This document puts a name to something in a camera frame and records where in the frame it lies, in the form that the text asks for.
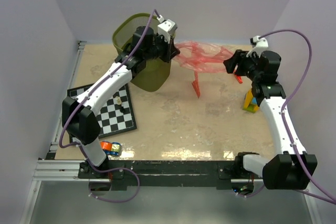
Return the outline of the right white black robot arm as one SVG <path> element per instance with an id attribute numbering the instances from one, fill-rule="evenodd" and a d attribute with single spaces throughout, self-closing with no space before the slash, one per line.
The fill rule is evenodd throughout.
<path id="1" fill-rule="evenodd" d="M 276 150 L 270 160 L 252 152 L 239 153 L 234 173 L 239 178 L 254 173 L 263 179 L 267 189 L 303 190 L 318 162 L 315 155 L 307 153 L 293 128 L 286 93 L 277 81 L 280 63 L 281 57 L 269 50 L 250 56 L 247 51 L 236 50 L 224 61 L 227 73 L 252 81 L 251 95 L 267 119 Z"/>

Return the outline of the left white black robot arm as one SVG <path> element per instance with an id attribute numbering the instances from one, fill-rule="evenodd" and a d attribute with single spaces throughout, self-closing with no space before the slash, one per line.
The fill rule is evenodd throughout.
<path id="1" fill-rule="evenodd" d="M 168 22 L 158 25 L 156 30 L 139 26 L 97 82 L 76 98 L 67 96 L 63 100 L 62 134 L 68 133 L 75 138 L 73 144 L 80 147 L 91 173 L 97 178 L 113 171 L 99 142 L 101 127 L 97 114 L 120 88 L 145 69 L 148 61 L 159 59 L 169 63 L 179 54 L 174 46 L 176 29 L 176 25 Z"/>

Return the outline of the red plastic trash bag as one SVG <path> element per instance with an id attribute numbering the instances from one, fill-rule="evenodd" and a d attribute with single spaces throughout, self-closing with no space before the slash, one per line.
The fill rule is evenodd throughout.
<path id="1" fill-rule="evenodd" d="M 198 98 L 201 96 L 198 75 L 200 73 L 225 73 L 224 61 L 233 56 L 233 52 L 223 45 L 184 41 L 175 46 L 180 53 L 174 57 L 174 60 L 180 67 L 193 71 L 192 87 Z"/>

